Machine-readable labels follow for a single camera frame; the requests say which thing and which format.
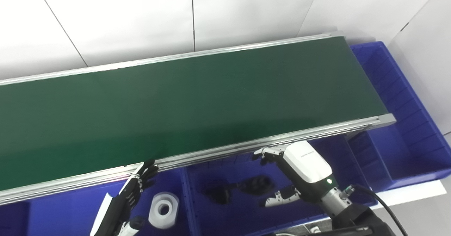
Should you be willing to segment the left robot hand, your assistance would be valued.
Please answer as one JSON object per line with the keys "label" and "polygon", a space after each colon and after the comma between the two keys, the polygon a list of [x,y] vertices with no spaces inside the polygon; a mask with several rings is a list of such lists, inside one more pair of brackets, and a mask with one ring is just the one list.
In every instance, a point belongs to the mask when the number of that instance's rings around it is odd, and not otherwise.
{"label": "left robot hand", "polygon": [[119,193],[106,194],[95,216],[90,236],[135,236],[144,226],[142,216],[131,217],[142,193],[155,184],[159,166],[154,159],[143,162],[126,180]]}

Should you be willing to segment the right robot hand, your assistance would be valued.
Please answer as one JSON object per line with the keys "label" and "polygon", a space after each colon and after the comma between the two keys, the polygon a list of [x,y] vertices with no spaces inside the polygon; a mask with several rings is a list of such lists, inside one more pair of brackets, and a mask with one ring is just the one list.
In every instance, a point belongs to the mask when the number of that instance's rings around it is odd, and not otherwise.
{"label": "right robot hand", "polygon": [[298,141],[258,149],[252,159],[260,159],[261,165],[276,163],[281,172],[292,182],[263,202],[264,207],[274,207],[303,200],[320,204],[323,198],[337,188],[329,163],[307,141]]}

